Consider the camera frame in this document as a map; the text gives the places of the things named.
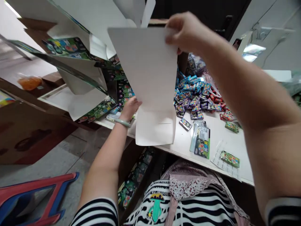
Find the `striped clothing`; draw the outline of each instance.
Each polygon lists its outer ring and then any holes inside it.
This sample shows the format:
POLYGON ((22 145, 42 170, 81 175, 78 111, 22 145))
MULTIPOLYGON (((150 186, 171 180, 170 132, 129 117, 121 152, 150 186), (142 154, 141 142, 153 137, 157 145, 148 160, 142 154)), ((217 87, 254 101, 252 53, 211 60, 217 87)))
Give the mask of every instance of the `striped clothing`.
MULTIPOLYGON (((268 225, 300 225, 300 198, 271 200, 267 205, 268 225)), ((124 225, 164 225, 170 206, 169 180, 153 182, 140 206, 124 225)), ((235 225, 234 209, 225 191, 209 185, 204 191, 178 202, 173 225, 235 225)), ((118 225, 115 203, 98 198, 85 204, 75 215, 71 226, 118 225)))

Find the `orange plastic bag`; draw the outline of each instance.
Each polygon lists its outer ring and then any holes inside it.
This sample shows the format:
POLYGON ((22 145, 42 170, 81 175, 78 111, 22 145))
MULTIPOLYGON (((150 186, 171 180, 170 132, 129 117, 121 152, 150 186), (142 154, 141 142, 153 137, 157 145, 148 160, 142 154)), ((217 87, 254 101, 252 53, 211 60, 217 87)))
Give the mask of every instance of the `orange plastic bag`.
POLYGON ((18 73, 20 75, 20 79, 18 80, 18 83, 22 86, 24 90, 31 91, 35 88, 37 88, 41 83, 42 79, 35 76, 26 76, 22 73, 18 73))

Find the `clear plastic bag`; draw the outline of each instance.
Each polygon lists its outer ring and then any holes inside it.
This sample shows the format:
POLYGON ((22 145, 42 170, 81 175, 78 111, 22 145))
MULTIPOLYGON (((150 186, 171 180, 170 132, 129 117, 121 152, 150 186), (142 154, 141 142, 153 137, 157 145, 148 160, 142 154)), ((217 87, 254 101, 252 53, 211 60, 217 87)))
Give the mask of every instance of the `clear plastic bag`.
POLYGON ((22 73, 18 73, 18 77, 19 79, 17 82, 27 91, 32 91, 42 83, 40 77, 24 75, 22 73))
POLYGON ((205 62, 199 56, 189 53, 185 75, 197 75, 201 77, 206 70, 205 62))
POLYGON ((301 91, 301 71, 292 71, 292 78, 281 83, 282 86, 293 96, 301 91))

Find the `apron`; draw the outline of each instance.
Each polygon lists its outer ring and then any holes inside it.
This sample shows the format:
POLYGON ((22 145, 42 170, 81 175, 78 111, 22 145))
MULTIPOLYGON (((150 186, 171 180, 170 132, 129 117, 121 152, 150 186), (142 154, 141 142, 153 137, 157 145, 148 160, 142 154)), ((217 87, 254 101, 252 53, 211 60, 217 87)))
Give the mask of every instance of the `apron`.
POLYGON ((221 190, 226 191, 234 209, 238 226, 251 225, 250 217, 236 204, 223 179, 215 172, 201 168, 201 166, 179 159, 161 177, 170 181, 170 207, 165 220, 165 226, 172 226, 176 214, 178 201, 193 197, 201 193, 210 184, 215 184, 221 190))

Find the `person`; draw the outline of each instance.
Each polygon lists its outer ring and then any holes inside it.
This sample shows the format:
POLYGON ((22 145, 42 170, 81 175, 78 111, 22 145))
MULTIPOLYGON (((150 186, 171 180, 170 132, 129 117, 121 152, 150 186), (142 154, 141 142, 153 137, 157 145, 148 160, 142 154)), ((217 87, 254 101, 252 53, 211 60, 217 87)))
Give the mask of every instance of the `person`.
MULTIPOLYGON (((175 14, 167 27, 177 33, 167 37, 166 43, 178 46, 178 54, 192 52, 204 59, 242 124, 265 223, 301 225, 301 113, 297 105, 281 85, 246 62, 193 14, 175 14)), ((140 105, 131 98, 120 118, 128 121, 140 105)), ((127 128, 116 123, 86 177, 72 226, 118 225, 118 166, 126 134, 127 128)), ((180 160, 150 185, 125 224, 249 225, 250 218, 218 174, 180 160)))

